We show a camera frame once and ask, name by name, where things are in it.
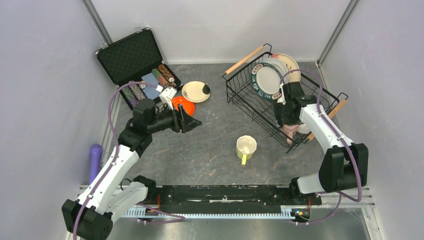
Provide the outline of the orange plate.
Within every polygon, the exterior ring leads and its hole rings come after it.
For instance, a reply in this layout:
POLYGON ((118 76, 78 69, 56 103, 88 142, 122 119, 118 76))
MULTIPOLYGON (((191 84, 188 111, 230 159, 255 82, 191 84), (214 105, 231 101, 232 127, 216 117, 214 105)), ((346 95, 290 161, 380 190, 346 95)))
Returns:
POLYGON ((176 96, 172 98, 171 100, 173 107, 178 110, 179 105, 181 105, 184 109, 184 111, 190 115, 193 116, 195 113, 195 104, 187 99, 185 99, 183 96, 176 96))

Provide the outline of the pink mug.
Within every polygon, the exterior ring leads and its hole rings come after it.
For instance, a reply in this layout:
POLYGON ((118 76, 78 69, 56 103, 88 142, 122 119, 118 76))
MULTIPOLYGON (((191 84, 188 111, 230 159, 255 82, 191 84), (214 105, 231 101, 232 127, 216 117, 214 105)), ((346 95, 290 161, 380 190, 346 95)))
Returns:
POLYGON ((287 135, 286 139, 287 139, 287 143, 289 145, 291 145, 294 141, 294 136, 296 135, 298 129, 299 129, 299 124, 294 124, 294 125, 287 125, 284 124, 280 130, 287 135))

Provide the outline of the cream plate with black spot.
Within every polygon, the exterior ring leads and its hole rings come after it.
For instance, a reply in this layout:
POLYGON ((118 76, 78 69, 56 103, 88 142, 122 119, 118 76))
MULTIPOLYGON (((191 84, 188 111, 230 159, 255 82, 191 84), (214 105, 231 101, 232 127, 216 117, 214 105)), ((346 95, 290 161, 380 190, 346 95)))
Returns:
POLYGON ((183 97, 192 103, 202 103, 211 96, 209 86, 201 81, 190 81, 181 89, 183 97))

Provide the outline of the pink and cream plate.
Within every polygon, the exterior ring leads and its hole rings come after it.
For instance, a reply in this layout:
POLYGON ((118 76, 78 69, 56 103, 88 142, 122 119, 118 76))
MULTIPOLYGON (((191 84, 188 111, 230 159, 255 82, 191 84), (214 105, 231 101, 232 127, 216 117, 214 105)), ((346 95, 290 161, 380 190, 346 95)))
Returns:
MULTIPOLYGON (((276 53, 271 55, 271 58, 275 58, 282 61, 285 64, 288 71, 300 69, 298 63, 291 56, 287 54, 276 53)), ((300 71, 294 71, 288 74, 288 81, 287 81, 288 83, 299 82, 300 80, 301 80, 300 71)))

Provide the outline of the white scalloped plate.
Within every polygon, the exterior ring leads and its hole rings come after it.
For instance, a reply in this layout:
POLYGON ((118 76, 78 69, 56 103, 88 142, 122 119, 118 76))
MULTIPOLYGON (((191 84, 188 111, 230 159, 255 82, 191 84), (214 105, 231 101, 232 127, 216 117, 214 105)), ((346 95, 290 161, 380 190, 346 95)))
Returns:
POLYGON ((264 72, 261 74, 261 81, 264 82, 265 80, 267 80, 273 85, 279 86, 280 79, 277 79, 277 77, 279 76, 278 73, 283 76, 288 71, 286 65, 281 60, 273 57, 266 58, 263 62, 274 66, 277 71, 275 71, 272 67, 267 66, 264 72))

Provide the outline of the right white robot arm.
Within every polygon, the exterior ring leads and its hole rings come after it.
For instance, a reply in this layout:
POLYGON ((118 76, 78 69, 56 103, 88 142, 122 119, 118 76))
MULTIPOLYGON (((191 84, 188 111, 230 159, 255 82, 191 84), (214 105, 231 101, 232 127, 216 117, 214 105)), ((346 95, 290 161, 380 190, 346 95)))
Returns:
POLYGON ((299 82, 281 84, 274 114, 279 124, 305 124, 324 152, 317 173, 292 180, 288 196, 293 203, 302 204, 312 193, 341 193, 357 188, 362 194, 367 183, 369 150, 340 131, 319 96, 305 94, 299 82))

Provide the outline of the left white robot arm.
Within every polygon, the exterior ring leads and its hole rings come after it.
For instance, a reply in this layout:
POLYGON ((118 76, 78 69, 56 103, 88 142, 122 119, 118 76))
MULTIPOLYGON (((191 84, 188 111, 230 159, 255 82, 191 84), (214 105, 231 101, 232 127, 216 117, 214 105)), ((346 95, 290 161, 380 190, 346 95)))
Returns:
POLYGON ((132 114, 93 182, 76 200, 67 199, 62 205, 65 226, 73 239, 105 240, 126 211, 140 202, 153 203, 157 198, 156 182, 141 175, 117 195, 114 192, 152 143, 153 134, 167 129, 184 134, 202 125, 182 105, 174 109, 170 104, 157 110, 155 102, 147 98, 138 101, 132 114))

